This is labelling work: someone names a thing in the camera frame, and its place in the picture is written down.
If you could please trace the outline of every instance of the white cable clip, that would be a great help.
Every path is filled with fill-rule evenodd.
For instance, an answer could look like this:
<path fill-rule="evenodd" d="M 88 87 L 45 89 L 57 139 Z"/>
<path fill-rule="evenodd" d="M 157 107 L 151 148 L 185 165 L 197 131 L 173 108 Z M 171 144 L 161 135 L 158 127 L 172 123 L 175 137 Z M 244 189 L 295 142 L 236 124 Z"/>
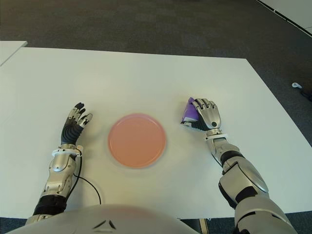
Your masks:
<path fill-rule="evenodd" d="M 78 145 L 77 148 L 75 149 L 58 148 L 52 152 L 52 156 L 55 157 L 56 155 L 59 155 L 59 154 L 71 154 L 71 155 L 76 155 L 77 157 L 81 157 L 82 152 L 83 152 L 83 146 Z"/>

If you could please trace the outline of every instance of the silver metal arm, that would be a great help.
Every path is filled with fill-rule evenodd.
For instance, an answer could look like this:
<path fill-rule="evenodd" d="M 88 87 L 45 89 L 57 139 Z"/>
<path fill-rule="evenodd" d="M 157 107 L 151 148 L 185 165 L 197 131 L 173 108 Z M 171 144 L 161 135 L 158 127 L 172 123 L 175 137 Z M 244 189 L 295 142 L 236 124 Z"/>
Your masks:
<path fill-rule="evenodd" d="M 199 121 L 204 121 L 209 128 L 205 133 L 205 141 L 211 154 L 223 168 L 219 188 L 229 205 L 235 209 L 234 233 L 297 233 L 284 212 L 270 199 L 269 189 L 257 169 L 241 154 L 238 147 L 226 140 L 227 135 L 220 130 L 217 106 L 206 99 L 196 99 L 193 105 L 199 113 Z"/>

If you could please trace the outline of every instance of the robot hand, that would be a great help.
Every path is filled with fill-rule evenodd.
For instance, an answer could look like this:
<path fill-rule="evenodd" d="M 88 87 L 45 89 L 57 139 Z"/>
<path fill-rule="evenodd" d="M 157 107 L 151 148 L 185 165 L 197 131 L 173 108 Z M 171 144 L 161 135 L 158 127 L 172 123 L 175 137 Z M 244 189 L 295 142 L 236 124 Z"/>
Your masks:
<path fill-rule="evenodd" d="M 61 144 L 75 145 L 82 130 L 92 119 L 92 114 L 80 116 L 85 112 L 83 103 L 78 103 L 69 113 L 61 134 Z"/>
<path fill-rule="evenodd" d="M 221 127 L 221 118 L 218 107 L 213 101 L 208 101 L 206 98 L 197 98 L 192 102 L 192 105 L 198 112 L 198 121 L 182 122 L 181 124 L 202 131 L 212 129 L 218 130 Z"/>

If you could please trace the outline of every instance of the petri dish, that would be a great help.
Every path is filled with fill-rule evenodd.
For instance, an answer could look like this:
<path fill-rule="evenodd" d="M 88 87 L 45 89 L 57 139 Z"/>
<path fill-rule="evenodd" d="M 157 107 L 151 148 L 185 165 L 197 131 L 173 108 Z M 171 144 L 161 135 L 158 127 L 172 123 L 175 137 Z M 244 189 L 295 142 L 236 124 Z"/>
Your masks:
<path fill-rule="evenodd" d="M 160 123 L 146 114 L 131 114 L 118 120 L 108 135 L 112 156 L 131 168 L 154 163 L 166 146 L 166 134 Z"/>

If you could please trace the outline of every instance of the small white object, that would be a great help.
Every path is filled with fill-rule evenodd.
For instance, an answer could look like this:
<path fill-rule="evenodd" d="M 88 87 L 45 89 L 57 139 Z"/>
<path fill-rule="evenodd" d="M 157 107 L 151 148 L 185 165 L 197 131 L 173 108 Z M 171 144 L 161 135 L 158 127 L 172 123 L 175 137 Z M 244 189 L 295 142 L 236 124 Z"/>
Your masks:
<path fill-rule="evenodd" d="M 302 86 L 298 83 L 292 83 L 292 87 L 293 88 L 298 88 L 298 89 L 302 89 Z"/>

